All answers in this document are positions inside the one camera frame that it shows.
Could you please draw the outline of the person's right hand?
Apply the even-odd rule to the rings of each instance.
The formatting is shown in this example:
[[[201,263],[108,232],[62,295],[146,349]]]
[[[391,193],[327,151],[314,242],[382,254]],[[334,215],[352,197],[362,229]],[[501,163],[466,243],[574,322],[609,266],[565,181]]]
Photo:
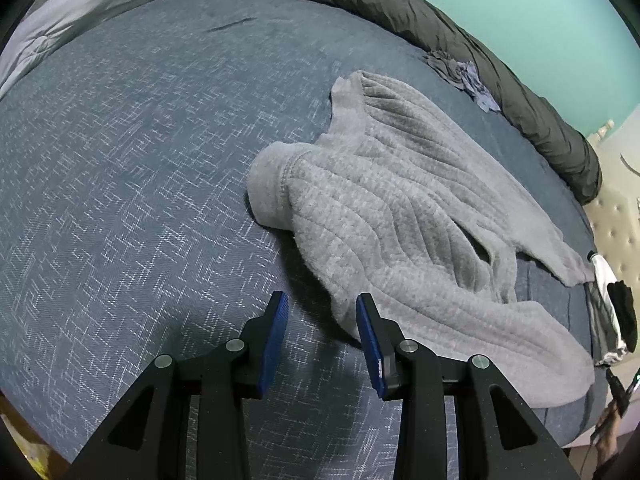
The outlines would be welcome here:
[[[617,403],[612,400],[597,422],[599,440],[596,443],[597,468],[594,476],[604,474],[618,455],[617,433],[621,420]]]

